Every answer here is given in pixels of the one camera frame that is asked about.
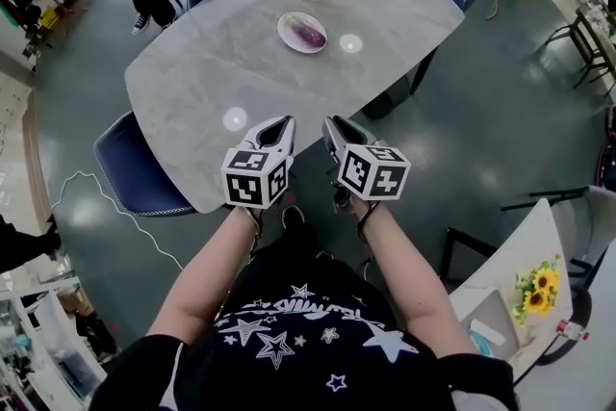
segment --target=sunflower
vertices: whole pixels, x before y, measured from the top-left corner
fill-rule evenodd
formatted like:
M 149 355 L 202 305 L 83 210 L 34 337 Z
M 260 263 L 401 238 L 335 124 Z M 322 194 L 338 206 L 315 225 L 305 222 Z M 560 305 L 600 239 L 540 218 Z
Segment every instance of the sunflower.
M 535 291 L 558 291 L 558 284 L 560 283 L 560 273 L 557 270 L 541 268 L 535 274 L 535 278 L 532 284 L 535 287 Z
M 550 293 L 539 290 L 534 293 L 526 292 L 524 310 L 529 314 L 546 315 L 551 309 Z

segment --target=purple food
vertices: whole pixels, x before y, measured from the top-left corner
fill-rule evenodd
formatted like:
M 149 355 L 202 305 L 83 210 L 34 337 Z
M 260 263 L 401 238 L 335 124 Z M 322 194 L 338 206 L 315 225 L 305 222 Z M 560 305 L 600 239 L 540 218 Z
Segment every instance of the purple food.
M 291 29 L 313 48 L 323 48 L 327 43 L 327 38 L 324 35 L 312 26 L 308 26 L 305 22 L 298 19 L 291 19 Z

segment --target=marble table top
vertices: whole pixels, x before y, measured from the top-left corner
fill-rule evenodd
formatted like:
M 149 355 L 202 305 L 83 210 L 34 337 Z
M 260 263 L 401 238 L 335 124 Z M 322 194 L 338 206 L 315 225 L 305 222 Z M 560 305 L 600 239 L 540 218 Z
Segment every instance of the marble table top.
M 554 309 L 545 317 L 529 316 L 524 328 L 514 322 L 521 347 L 509 363 L 516 381 L 550 346 L 558 323 L 568 321 L 573 314 L 562 245 L 548 201 L 541 199 L 498 251 L 449 296 L 461 321 L 494 288 L 500 290 L 510 308 L 516 273 L 526 274 L 544 260 L 553 261 L 556 254 L 561 255 L 556 265 L 560 270 L 560 291 Z
M 276 24 L 287 12 L 321 22 L 323 51 L 284 44 Z M 208 213 L 224 202 L 224 155 L 250 127 L 292 115 L 301 152 L 321 137 L 326 116 L 359 111 L 463 19 L 451 0 L 204 0 L 130 64 L 126 87 L 163 169 Z

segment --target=plate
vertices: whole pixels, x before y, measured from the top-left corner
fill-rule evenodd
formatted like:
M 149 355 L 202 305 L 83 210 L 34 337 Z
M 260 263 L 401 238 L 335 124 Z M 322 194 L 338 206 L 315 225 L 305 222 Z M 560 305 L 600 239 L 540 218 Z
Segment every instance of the plate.
M 299 35 L 297 35 L 287 22 L 287 17 L 293 16 L 298 21 L 301 21 L 311 28 L 316 29 L 325 37 L 325 45 L 321 48 L 314 48 L 306 43 Z M 307 13 L 284 13 L 278 19 L 278 35 L 282 40 L 287 43 L 288 46 L 300 53 L 319 53 L 325 46 L 327 46 L 327 32 L 323 25 L 320 24 L 312 15 Z

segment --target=cable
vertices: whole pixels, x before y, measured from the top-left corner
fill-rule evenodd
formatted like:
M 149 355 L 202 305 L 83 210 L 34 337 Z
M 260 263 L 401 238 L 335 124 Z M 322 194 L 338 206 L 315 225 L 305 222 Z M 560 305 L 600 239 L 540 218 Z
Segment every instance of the cable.
M 158 243 L 156 242 L 156 239 L 152 236 L 151 233 L 145 231 L 144 229 L 142 229 L 139 224 L 137 223 L 137 220 L 132 216 L 129 215 L 128 213 L 125 213 L 124 211 L 120 211 L 119 208 L 117 207 L 116 202 L 109 197 L 108 195 L 106 195 L 103 192 L 103 188 L 100 185 L 100 182 L 98 181 L 98 178 L 96 178 L 96 175 L 94 173 L 84 173 L 83 171 L 77 171 L 75 172 L 72 176 L 66 178 L 66 180 L 64 180 L 64 183 L 62 185 L 62 188 L 60 189 L 60 200 L 58 202 L 56 202 L 53 206 L 51 206 L 51 210 L 53 211 L 57 206 L 60 205 L 60 203 L 62 202 L 63 198 L 64 198 L 64 189 L 66 188 L 66 184 L 68 182 L 70 182 L 71 180 L 77 178 L 79 175 L 88 178 L 88 177 L 92 177 L 94 179 L 94 181 L 96 182 L 96 185 L 98 185 L 98 190 L 100 191 L 100 194 L 105 197 L 106 199 L 110 200 L 112 202 L 112 204 L 114 204 L 115 210 L 117 211 L 117 213 L 121 216 L 127 216 L 128 218 L 132 219 L 133 222 L 135 223 L 135 226 L 137 226 L 137 229 L 139 231 L 141 231 L 143 234 L 147 235 L 150 240 L 154 243 L 154 246 L 156 247 L 156 249 L 158 250 L 159 253 L 165 255 L 166 257 L 169 257 L 170 259 L 173 259 L 173 262 L 175 262 L 175 264 L 177 265 L 178 268 L 180 268 L 180 270 L 184 270 L 184 268 L 182 267 L 182 265 L 178 262 L 178 260 L 171 255 L 168 252 L 165 252 L 164 250 L 161 250 L 161 248 L 159 247 Z

